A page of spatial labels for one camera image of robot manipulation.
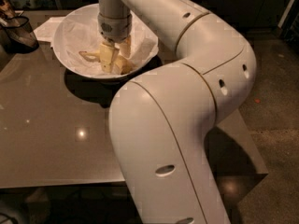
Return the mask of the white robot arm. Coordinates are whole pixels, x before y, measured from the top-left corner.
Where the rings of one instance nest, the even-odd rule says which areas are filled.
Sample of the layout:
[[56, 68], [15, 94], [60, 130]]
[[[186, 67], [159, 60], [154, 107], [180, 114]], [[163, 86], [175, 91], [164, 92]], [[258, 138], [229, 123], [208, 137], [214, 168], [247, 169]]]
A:
[[122, 41], [135, 13], [176, 60], [125, 83], [109, 109], [112, 145], [144, 224], [230, 224], [206, 134], [248, 97], [249, 42], [190, 0], [99, 0], [99, 27]]

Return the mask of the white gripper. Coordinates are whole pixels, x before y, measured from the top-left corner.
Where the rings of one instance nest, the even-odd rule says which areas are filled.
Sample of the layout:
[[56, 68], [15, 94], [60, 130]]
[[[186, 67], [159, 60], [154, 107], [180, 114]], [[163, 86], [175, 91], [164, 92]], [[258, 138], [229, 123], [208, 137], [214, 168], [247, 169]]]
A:
[[[131, 56], [132, 15], [124, 18], [108, 18], [98, 14], [98, 26], [101, 36], [108, 41], [120, 43], [121, 55], [125, 58]], [[105, 73], [112, 72], [113, 62], [116, 60], [119, 49], [113, 43], [102, 42], [99, 47], [100, 63]]]

